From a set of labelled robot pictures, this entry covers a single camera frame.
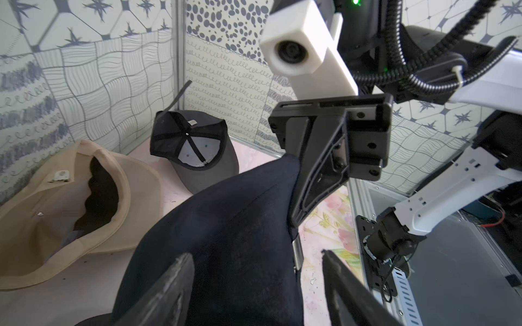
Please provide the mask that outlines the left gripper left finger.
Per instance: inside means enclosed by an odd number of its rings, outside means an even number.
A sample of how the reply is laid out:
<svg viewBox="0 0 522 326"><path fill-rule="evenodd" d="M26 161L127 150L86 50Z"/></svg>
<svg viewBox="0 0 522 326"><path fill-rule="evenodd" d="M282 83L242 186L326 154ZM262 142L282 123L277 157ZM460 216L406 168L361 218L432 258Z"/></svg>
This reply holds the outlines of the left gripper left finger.
<svg viewBox="0 0 522 326"><path fill-rule="evenodd" d="M184 325L193 281L192 255L183 253L114 325Z"/></svg>

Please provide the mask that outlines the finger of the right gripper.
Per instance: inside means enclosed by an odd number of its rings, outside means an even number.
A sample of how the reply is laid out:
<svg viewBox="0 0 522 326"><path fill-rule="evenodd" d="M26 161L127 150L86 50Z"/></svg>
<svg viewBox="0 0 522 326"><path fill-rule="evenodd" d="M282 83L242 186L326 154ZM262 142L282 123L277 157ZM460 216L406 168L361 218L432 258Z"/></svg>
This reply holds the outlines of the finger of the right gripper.
<svg viewBox="0 0 522 326"><path fill-rule="evenodd" d="M296 138L288 140L298 156L300 172L289 211L289 223L297 228L320 202L349 179L347 114L292 118L288 128Z"/></svg>

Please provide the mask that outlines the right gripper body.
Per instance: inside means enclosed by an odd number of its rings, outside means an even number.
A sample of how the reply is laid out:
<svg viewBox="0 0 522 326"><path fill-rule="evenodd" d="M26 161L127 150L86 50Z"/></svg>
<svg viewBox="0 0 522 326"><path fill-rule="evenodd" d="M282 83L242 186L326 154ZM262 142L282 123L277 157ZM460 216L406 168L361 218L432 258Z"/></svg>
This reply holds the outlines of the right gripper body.
<svg viewBox="0 0 522 326"><path fill-rule="evenodd" d="M329 162L336 173L377 181L388 163L393 102L389 94L281 102L268 123L302 168Z"/></svg>

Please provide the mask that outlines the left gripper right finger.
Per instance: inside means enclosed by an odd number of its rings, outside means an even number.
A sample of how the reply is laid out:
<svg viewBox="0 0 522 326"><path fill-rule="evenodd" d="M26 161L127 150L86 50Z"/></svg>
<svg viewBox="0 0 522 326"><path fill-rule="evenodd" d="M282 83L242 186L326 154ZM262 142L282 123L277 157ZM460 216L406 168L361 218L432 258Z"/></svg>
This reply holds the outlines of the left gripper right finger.
<svg viewBox="0 0 522 326"><path fill-rule="evenodd" d="M332 325L400 326L333 251L322 251L322 270Z"/></svg>

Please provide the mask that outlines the black cap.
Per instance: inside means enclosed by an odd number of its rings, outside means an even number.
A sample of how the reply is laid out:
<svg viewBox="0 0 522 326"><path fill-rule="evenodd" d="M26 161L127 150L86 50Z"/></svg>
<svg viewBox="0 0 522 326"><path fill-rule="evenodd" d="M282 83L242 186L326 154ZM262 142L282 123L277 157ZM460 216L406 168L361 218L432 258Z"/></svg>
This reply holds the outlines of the black cap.
<svg viewBox="0 0 522 326"><path fill-rule="evenodd" d="M141 239L109 314L86 325L136 325L132 308L178 269L167 325L302 325L288 211L300 171L291 155L209 187Z"/></svg>

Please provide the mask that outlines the dark grey baseball cap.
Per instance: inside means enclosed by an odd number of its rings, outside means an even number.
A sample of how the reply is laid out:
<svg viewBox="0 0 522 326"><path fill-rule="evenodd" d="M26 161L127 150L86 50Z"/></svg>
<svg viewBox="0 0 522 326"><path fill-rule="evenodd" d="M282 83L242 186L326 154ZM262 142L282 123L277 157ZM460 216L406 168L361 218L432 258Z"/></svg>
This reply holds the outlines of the dark grey baseball cap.
<svg viewBox="0 0 522 326"><path fill-rule="evenodd" d="M168 160L186 189L197 194L238 175L239 161L225 120L202 111L173 110L191 83L156 113L150 154Z"/></svg>

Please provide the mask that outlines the beige baseball cap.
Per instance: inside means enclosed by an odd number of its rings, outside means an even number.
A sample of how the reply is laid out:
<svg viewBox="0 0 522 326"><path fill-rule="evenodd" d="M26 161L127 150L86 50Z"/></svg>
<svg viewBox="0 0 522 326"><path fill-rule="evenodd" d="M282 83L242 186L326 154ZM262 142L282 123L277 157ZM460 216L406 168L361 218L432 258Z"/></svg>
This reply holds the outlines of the beige baseball cap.
<svg viewBox="0 0 522 326"><path fill-rule="evenodd" d="M1 206L1 289L46 282L90 253L134 249L162 217L153 168L78 141Z"/></svg>

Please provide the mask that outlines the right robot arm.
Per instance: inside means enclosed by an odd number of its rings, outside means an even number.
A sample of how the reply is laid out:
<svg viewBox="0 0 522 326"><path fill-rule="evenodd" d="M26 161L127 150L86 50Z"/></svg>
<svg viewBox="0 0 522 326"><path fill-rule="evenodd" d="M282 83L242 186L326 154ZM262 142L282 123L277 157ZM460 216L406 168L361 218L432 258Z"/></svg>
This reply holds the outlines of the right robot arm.
<svg viewBox="0 0 522 326"><path fill-rule="evenodd" d="M471 1L404 1L402 21L408 27L447 32L464 16ZM521 37L521 2L500 1L485 20L467 36L481 45L497 46L509 35ZM393 108L394 130L391 134L391 161L380 182L399 192L409 193L429 173L442 166L443 160L466 145L493 109L463 103L428 103L410 100ZM316 208L302 233L305 264L319 263L320 245L333 250L353 270L362 266L354 227L355 200L346 187Z"/></svg>

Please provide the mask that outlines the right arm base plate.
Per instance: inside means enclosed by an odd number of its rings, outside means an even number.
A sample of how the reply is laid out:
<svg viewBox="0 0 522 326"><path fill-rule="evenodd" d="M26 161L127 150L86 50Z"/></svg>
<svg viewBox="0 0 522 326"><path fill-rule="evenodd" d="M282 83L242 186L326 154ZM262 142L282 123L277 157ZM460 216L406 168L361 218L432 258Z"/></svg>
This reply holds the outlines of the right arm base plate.
<svg viewBox="0 0 522 326"><path fill-rule="evenodd" d="M394 272L404 272L406 277L410 275L408 257L389 258L384 261L375 258L368 252L367 240L377 229L376 221L369 220L361 215L355 218L356 229L359 238L360 257L364 270L364 276L371 290L378 291L384 303L391 303L398 295L397 287L393 281L393 274L388 274L394 265Z"/></svg>

